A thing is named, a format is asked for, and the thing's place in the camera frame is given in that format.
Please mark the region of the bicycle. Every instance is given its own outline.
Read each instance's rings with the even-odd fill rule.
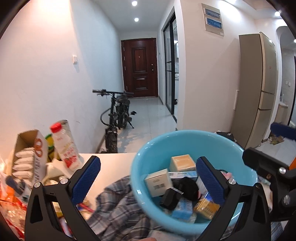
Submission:
[[[106,153],[118,153],[117,148],[117,131],[118,129],[125,129],[127,126],[127,123],[131,125],[131,127],[134,129],[133,125],[131,124],[132,118],[129,115],[129,105],[130,100],[128,99],[127,95],[133,95],[133,93],[130,92],[113,92],[113,91],[106,91],[105,89],[102,90],[93,90],[93,93],[96,93],[97,95],[101,96],[111,96],[111,108],[107,109],[101,114],[100,120],[105,125],[108,126],[108,128],[105,129],[105,144],[106,144]],[[102,116],[107,113],[110,110],[110,113],[108,114],[110,116],[109,118],[109,124],[105,123],[102,120]]]

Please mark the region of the refrigerator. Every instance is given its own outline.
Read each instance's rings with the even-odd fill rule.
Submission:
[[[239,36],[241,68],[231,132],[244,149],[258,146],[271,119],[277,88],[274,43],[262,32]]]

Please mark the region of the white table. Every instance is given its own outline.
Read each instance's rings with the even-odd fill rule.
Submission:
[[[131,164],[136,153],[116,154],[80,154],[84,163],[91,156],[97,156],[101,160],[101,171],[91,186],[86,198],[91,203],[91,208],[96,208],[96,197],[113,182],[130,175]]]

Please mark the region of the blue plastic basin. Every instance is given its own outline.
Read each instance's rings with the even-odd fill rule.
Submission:
[[[158,206],[160,197],[152,198],[144,179],[150,173],[169,168],[172,156],[189,154],[194,161],[205,156],[215,169],[231,172],[242,185],[253,186],[257,181],[254,170],[245,166],[243,149],[225,137],[196,130],[174,131],[163,134],[145,144],[135,156],[131,168],[131,186],[139,206],[165,229],[184,235],[201,234],[209,224],[205,219],[185,223],[165,214]],[[238,204],[230,224],[238,219],[242,204]]]

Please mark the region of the sliding glass door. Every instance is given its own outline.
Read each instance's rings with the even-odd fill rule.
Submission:
[[[175,121],[175,105],[177,100],[175,99],[176,91],[176,79],[179,81],[179,64],[176,43],[178,43],[177,36],[177,23],[175,14],[172,16],[164,31],[164,44],[165,44],[165,104],[172,114]]]

